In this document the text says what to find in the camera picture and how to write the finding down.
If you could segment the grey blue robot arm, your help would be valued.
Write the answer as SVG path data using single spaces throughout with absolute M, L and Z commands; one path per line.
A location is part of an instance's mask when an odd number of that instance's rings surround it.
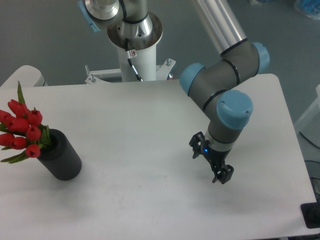
M 206 67 L 193 63 L 179 78 L 184 92 L 209 118 L 206 132 L 192 136 L 193 157 L 204 156 L 214 182 L 228 182 L 234 172 L 226 157 L 253 112 L 248 95 L 236 90 L 269 65 L 267 49 L 250 42 L 225 0 L 195 0 L 195 9 L 221 56 Z M 162 38 L 160 19 L 145 0 L 81 0 L 78 6 L 93 31 L 106 31 L 116 47 L 123 82 L 165 80 L 170 62 L 156 65 L 156 45 Z

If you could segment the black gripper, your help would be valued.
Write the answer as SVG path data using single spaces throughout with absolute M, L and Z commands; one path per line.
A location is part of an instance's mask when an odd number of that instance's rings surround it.
M 209 140 L 205 140 L 205 136 L 201 131 L 191 137 L 189 146 L 192 147 L 193 159 L 203 155 L 210 164 L 211 170 L 214 173 L 212 183 L 220 182 L 221 184 L 225 184 L 231 179 L 234 168 L 229 164 L 225 164 L 230 150 L 218 151 L 211 148 Z

